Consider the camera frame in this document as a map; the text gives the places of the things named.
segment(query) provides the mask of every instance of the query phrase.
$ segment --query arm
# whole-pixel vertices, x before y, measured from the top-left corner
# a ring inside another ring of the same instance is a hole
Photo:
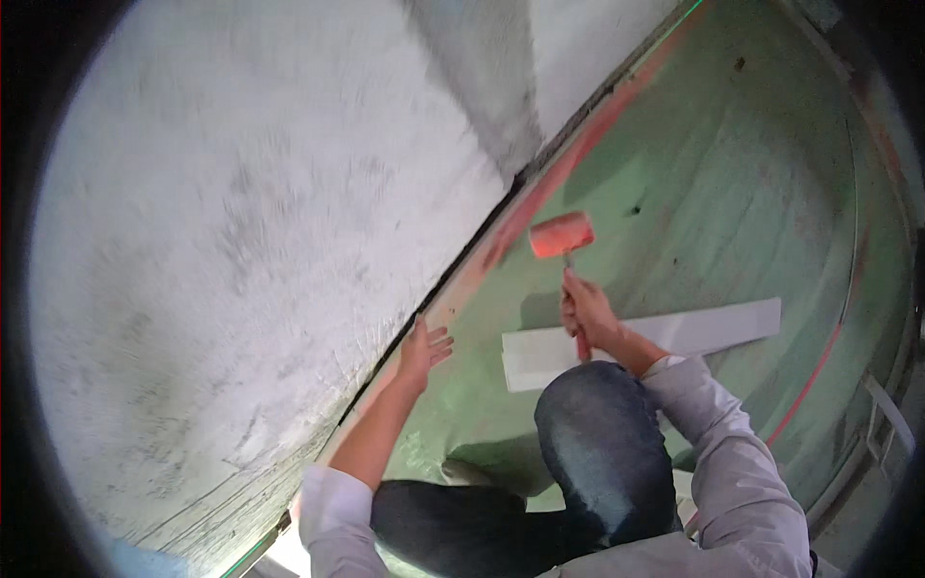
[[[381,577],[387,574],[376,554],[369,516],[389,455],[427,373],[450,356],[446,327],[427,332],[423,317],[401,346],[395,377],[344,438],[328,467],[308,466],[302,479],[299,536],[312,556],[312,575]]]
[[[668,352],[621,324],[600,287],[568,275],[562,324],[570,333],[582,327],[592,347],[644,376],[647,394],[694,446],[701,546],[732,548],[757,570],[809,576],[806,517],[749,426],[742,402],[713,379],[703,360],[672,356],[652,368]]]

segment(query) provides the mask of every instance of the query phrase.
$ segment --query white board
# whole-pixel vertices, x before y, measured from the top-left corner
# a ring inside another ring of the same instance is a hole
[[[781,300],[775,297],[623,322],[675,355],[706,355],[777,335],[781,330]],[[502,334],[501,348],[504,375],[511,392],[543,389],[579,363],[574,339],[563,327]],[[600,350],[594,350],[592,357],[614,361]]]

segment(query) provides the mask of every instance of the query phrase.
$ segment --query white wall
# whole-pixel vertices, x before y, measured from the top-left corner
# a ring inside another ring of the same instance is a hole
[[[233,562],[253,540],[230,520],[200,556],[196,508],[317,451],[538,149],[536,119],[547,141],[671,7],[535,0],[465,66],[397,2],[133,7],[58,134],[31,256],[43,408],[92,519],[194,573]],[[472,90],[511,47],[508,70],[535,69]]]

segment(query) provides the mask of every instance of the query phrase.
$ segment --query green painted floor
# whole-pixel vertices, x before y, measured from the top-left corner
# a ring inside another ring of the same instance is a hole
[[[838,323],[857,198],[859,265],[845,323],[772,445],[808,507],[867,418],[862,372],[883,383],[893,365],[908,310],[907,234],[847,90],[783,14],[759,0],[708,0],[694,18],[535,222],[576,209],[591,215],[598,239],[575,268],[626,318],[781,297],[779,336],[708,359],[767,438]],[[450,327],[455,355],[432,374],[388,478],[439,481],[453,454],[533,494],[549,486],[532,419],[539,392],[507,392],[500,335],[557,325],[560,280],[561,262],[536,260],[525,238],[489,273]],[[667,445],[672,455],[687,448],[673,431]],[[529,508],[560,506],[550,487]]]

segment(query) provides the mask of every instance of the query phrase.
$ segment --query gray long-sleeve shirt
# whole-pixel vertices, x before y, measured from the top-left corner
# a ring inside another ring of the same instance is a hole
[[[697,453],[692,491],[700,547],[680,532],[661,535],[583,556],[539,578],[808,578],[806,516],[749,426],[742,402],[713,379],[700,358],[664,359],[642,382]],[[369,528],[372,500],[369,487],[346,473],[306,468],[299,532],[314,578],[388,575]]]

